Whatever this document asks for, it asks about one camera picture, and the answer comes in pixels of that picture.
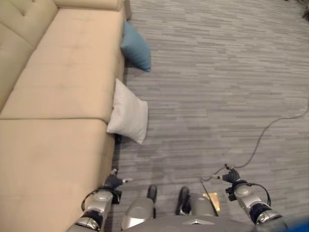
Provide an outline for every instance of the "sofa cushion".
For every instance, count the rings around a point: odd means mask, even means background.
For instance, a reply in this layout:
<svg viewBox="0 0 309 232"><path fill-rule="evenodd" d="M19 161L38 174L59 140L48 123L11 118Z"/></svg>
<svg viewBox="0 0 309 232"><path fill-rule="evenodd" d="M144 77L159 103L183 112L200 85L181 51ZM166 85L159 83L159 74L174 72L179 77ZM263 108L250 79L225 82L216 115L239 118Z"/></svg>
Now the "sofa cushion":
<svg viewBox="0 0 309 232"><path fill-rule="evenodd" d="M1 0L0 23L36 47L57 11L53 0Z"/></svg>
<svg viewBox="0 0 309 232"><path fill-rule="evenodd" d="M52 0L0 0L0 111L57 11Z"/></svg>
<svg viewBox="0 0 309 232"><path fill-rule="evenodd" d="M1 118L110 120L122 60L123 13L60 9Z"/></svg>
<svg viewBox="0 0 309 232"><path fill-rule="evenodd" d="M67 229L110 172L105 131L96 119L0 120L0 231Z"/></svg>
<svg viewBox="0 0 309 232"><path fill-rule="evenodd" d="M0 112L34 48L0 23Z"/></svg>
<svg viewBox="0 0 309 232"><path fill-rule="evenodd" d="M118 11L122 0L54 0L58 7Z"/></svg>

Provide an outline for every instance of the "floor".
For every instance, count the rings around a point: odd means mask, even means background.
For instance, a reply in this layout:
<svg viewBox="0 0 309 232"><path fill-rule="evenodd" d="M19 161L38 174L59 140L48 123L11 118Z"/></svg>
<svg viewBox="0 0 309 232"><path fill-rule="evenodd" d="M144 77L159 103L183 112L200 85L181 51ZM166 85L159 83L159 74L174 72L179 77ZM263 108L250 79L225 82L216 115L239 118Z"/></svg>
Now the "floor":
<svg viewBox="0 0 309 232"><path fill-rule="evenodd" d="M309 97L309 28L296 1L131 0L131 8L130 22L151 47L152 70L129 67L125 79L148 102L149 126L143 145L123 138L116 146L119 176L135 181L120 187L106 231L120 231L126 209L149 184L158 186L158 216L173 215L182 186L202 193L201 176L245 163L263 128L304 112ZM308 173L308 114L274 124L240 169L286 216L309 215ZM219 194L220 216L250 223L228 201L228 184L206 187Z"/></svg>

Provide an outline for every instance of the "black foot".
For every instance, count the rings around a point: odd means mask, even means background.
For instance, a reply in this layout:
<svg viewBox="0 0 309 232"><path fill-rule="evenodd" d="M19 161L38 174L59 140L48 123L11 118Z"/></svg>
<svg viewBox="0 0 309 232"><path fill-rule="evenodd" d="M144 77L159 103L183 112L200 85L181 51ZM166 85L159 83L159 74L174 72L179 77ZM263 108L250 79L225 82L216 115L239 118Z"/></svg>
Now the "black foot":
<svg viewBox="0 0 309 232"><path fill-rule="evenodd" d="M187 205L189 199L190 190L188 187L184 186L179 192L178 202L175 210L176 215L180 215L180 209Z"/></svg>
<svg viewBox="0 0 309 232"><path fill-rule="evenodd" d="M155 203L156 201L156 186L155 185L150 185L148 188L148 192L147 192L147 198L150 198L153 203Z"/></svg>

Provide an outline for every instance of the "white pillow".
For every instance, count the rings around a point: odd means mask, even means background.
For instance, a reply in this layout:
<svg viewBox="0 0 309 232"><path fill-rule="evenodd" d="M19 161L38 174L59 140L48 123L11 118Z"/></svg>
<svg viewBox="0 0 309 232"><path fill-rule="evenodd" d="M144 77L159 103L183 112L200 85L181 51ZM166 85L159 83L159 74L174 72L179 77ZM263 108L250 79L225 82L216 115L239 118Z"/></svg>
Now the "white pillow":
<svg viewBox="0 0 309 232"><path fill-rule="evenodd" d="M146 137L147 125L147 102L138 99L130 89L116 79L113 110L106 131L127 136L142 144Z"/></svg>

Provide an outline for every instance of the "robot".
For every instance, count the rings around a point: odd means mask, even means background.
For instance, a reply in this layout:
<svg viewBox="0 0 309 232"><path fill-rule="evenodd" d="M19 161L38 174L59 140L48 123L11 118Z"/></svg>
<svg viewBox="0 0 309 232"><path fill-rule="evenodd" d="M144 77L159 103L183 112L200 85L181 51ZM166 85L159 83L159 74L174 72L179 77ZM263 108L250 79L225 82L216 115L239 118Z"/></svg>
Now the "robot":
<svg viewBox="0 0 309 232"><path fill-rule="evenodd" d="M252 190L251 184L242 180L238 171L225 165L228 174L214 176L231 183L225 191L230 201L238 201L240 207L254 225L218 217L211 198L198 193L190 193L187 187L180 191L175 216L156 218L156 186L148 189L147 197L138 198L126 211L122 220L122 230L126 232L273 232L285 231L294 222L284 218L270 208L270 201L263 202ZM70 226L67 232L102 232L104 222L112 203L119 203L121 192L116 188L131 179L119 179L117 170L112 170L104 186L91 192L93 200L83 214Z"/></svg>

